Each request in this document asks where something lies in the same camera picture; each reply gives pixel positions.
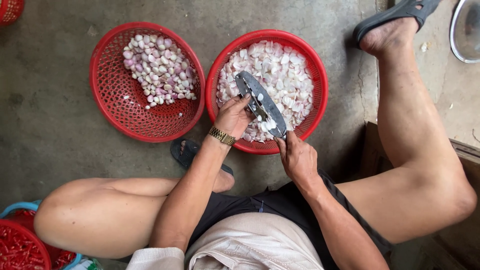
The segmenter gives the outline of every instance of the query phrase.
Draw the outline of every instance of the floor crack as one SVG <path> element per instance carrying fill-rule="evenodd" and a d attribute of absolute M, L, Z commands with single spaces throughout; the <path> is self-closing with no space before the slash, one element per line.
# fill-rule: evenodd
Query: floor crack
<path fill-rule="evenodd" d="M 472 129 L 472 136 L 477 142 L 480 143 L 480 140 L 478 140 L 477 137 L 475 136 L 475 129 L 474 128 Z"/>
<path fill-rule="evenodd" d="M 360 63 L 359 63 L 359 73 L 358 73 L 358 77 L 361 81 L 361 85 L 360 85 L 360 99 L 361 99 L 361 105 L 363 107 L 363 121 L 365 123 L 367 123 L 367 120 L 366 120 L 366 109 L 365 109 L 365 98 L 363 97 L 363 75 L 361 74 L 361 67 L 362 67 L 362 58 L 363 58 L 363 53 L 360 55 Z"/>

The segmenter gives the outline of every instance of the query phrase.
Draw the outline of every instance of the gold wristwatch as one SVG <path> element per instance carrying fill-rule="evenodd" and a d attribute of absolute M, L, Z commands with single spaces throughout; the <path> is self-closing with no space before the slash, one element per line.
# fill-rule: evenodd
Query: gold wristwatch
<path fill-rule="evenodd" d="M 232 137 L 232 136 L 226 134 L 225 132 L 219 130 L 215 126 L 212 126 L 212 128 L 210 129 L 210 131 L 208 133 L 210 135 L 212 135 L 213 137 L 219 139 L 222 143 L 228 144 L 230 146 L 237 142 L 237 140 L 234 137 Z"/>

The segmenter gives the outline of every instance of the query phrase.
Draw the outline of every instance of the black sandal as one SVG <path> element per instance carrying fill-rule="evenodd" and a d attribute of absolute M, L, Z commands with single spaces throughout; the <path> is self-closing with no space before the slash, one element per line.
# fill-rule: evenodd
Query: black sandal
<path fill-rule="evenodd" d="M 357 41 L 357 47 L 360 49 L 361 39 L 370 30 L 395 19 L 414 17 L 419 24 L 420 31 L 427 17 L 437 9 L 438 3 L 440 0 L 402 0 L 392 8 L 363 20 L 353 30 L 353 38 Z"/>
<path fill-rule="evenodd" d="M 183 152 L 181 151 L 181 143 L 185 141 L 185 146 L 183 147 Z M 173 158 L 175 158 L 183 167 L 188 169 L 192 164 L 193 158 L 198 153 L 200 146 L 194 143 L 191 140 L 185 138 L 178 138 L 172 142 L 170 151 L 172 152 Z M 222 170 L 230 173 L 233 176 L 233 170 L 229 166 L 222 164 Z"/>

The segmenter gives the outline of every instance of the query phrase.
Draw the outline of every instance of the bare leg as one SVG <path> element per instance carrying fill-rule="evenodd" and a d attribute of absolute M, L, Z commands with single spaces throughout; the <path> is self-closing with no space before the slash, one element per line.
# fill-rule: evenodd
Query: bare leg
<path fill-rule="evenodd" d="M 392 243 L 459 222 L 477 201 L 421 81 L 412 46 L 417 29 L 415 19 L 402 18 L 362 39 L 362 49 L 379 62 L 378 129 L 395 169 L 337 185 Z"/>
<path fill-rule="evenodd" d="M 80 179 L 53 191 L 35 216 L 46 243 L 100 258 L 122 258 L 148 244 L 153 224 L 178 179 Z M 220 170 L 214 190 L 234 184 Z"/>

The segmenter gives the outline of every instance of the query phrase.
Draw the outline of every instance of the foot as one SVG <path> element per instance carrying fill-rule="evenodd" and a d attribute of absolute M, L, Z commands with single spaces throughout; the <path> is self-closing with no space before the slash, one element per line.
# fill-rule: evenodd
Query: foot
<path fill-rule="evenodd" d="M 360 48 L 373 56 L 392 49 L 411 48 L 418 27 L 412 17 L 393 20 L 370 30 L 360 41 Z"/>
<path fill-rule="evenodd" d="M 185 147 L 185 141 L 182 141 L 180 154 L 183 154 L 183 148 Z M 220 169 L 215 178 L 215 184 L 213 186 L 213 192 L 220 193 L 230 190 L 235 184 L 235 178 L 230 173 Z"/>

